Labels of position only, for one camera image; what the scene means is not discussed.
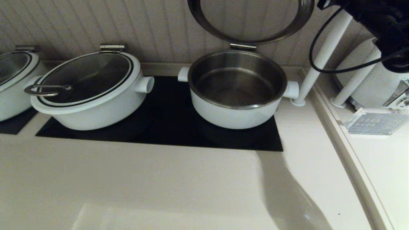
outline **white appliance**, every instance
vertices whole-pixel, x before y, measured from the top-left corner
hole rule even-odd
[[[357,46],[337,67],[337,70],[364,63],[368,55],[375,49],[380,57],[381,52],[370,38]],[[357,71],[337,74],[335,82],[343,88]],[[409,109],[409,73],[394,73],[387,70],[382,63],[377,63],[363,82],[349,98],[358,110],[365,108]]]

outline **white countertop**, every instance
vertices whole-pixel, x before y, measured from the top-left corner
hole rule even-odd
[[[35,137],[37,114],[0,134],[0,228],[370,229],[311,102],[275,118],[284,152]]]
[[[318,82],[328,98],[339,92],[331,77],[321,76]],[[364,176],[370,180],[376,199],[381,202],[378,209],[386,213],[385,226],[409,229],[409,122],[390,136],[349,134],[343,124],[355,113],[354,106],[347,101],[346,108],[330,106],[330,109],[363,167]]]

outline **stainless steel rim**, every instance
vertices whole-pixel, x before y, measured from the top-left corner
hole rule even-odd
[[[262,104],[254,104],[254,105],[248,105],[248,106],[227,106],[227,105],[221,104],[221,103],[219,103],[219,102],[217,102],[217,101],[214,101],[214,100],[212,100],[212,99],[206,97],[205,95],[203,95],[203,94],[196,88],[196,86],[193,84],[193,81],[192,81],[192,72],[194,71],[194,69],[196,68],[196,66],[197,66],[201,61],[203,61],[203,60],[205,60],[205,59],[207,59],[207,58],[211,58],[212,56],[215,56],[215,55],[218,55],[218,54],[221,54],[221,53],[230,53],[230,52],[231,52],[231,53],[240,53],[240,54],[243,54],[243,55],[251,55],[251,56],[254,56],[254,57],[256,57],[256,58],[261,58],[261,59],[263,59],[263,60],[269,62],[270,65],[272,65],[274,68],[276,68],[277,71],[280,72],[280,76],[283,77],[283,85],[281,86],[281,90],[280,90],[274,97],[272,97],[270,100],[266,101],[265,103],[262,103]],[[273,62],[273,60],[271,60],[271,59],[269,59],[269,58],[267,58],[267,57],[265,57],[265,56],[262,56],[262,55],[259,55],[259,54],[253,53],[253,52],[242,51],[242,50],[227,50],[227,51],[217,51],[217,52],[213,52],[213,53],[204,55],[204,56],[202,56],[201,58],[199,58],[198,60],[196,60],[196,61],[192,64],[192,66],[189,68],[189,72],[188,72],[188,82],[189,82],[190,89],[191,89],[198,97],[200,97],[201,99],[203,99],[203,100],[205,100],[205,101],[207,101],[207,102],[209,102],[209,103],[211,103],[211,104],[213,104],[213,105],[216,105],[216,106],[219,106],[219,107],[223,107],[223,108],[229,108],[229,109],[246,110],[246,109],[255,109],[255,108],[261,108],[261,107],[264,107],[264,106],[268,106],[268,105],[274,103],[275,101],[279,100],[279,99],[283,96],[283,94],[284,94],[284,92],[285,92],[285,90],[286,90],[286,88],[287,88],[287,75],[285,74],[284,70],[283,70],[277,63]]]
[[[204,16],[202,7],[200,5],[200,0],[187,0],[187,2],[189,4],[189,9],[193,17],[205,30],[223,40],[229,41],[231,43],[241,44],[263,44],[289,37],[295,32],[299,31],[307,23],[312,15],[312,11],[314,10],[314,0],[298,0],[297,14],[293,21],[285,29],[265,39],[242,40],[231,37],[216,29]]]

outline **beadboard wall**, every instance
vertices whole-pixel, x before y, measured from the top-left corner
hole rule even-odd
[[[260,1],[268,11],[277,12],[274,20],[266,17],[263,24],[266,27],[288,24],[293,14],[288,9],[297,2]],[[217,3],[224,6],[217,8],[217,13],[223,15],[231,1]],[[237,17],[238,25],[251,24],[254,14],[258,14],[249,10],[252,5],[254,1],[234,1],[237,12],[248,12],[245,17]],[[315,7],[311,19],[300,31],[284,40],[259,45],[257,52],[280,65],[308,66],[310,43],[335,10],[336,7],[325,11]],[[366,29],[353,21],[328,66],[339,64],[354,47],[370,37]],[[206,53],[229,49],[228,42],[200,27],[186,0],[0,1],[0,53],[12,51],[16,44],[39,44],[43,60],[68,60],[97,51],[101,42],[118,41],[128,43],[128,52],[144,62],[190,63]]]

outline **black object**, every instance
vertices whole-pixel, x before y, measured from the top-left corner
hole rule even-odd
[[[51,118],[41,137],[166,144],[194,147],[283,151],[274,117],[243,130],[218,127],[194,109],[187,83],[176,77],[155,77],[155,87],[130,116],[111,126],[77,131]]]
[[[0,133],[17,134],[37,113],[34,108],[29,108],[17,116],[0,122]]]
[[[392,72],[409,72],[409,2],[407,0],[319,0],[317,4],[321,10],[333,5],[341,6],[340,9],[345,9],[377,38],[376,46],[381,51],[381,58],[345,70],[327,71],[314,68],[315,70],[324,73],[341,73],[382,61],[384,67]],[[339,11],[324,24],[320,31]]]

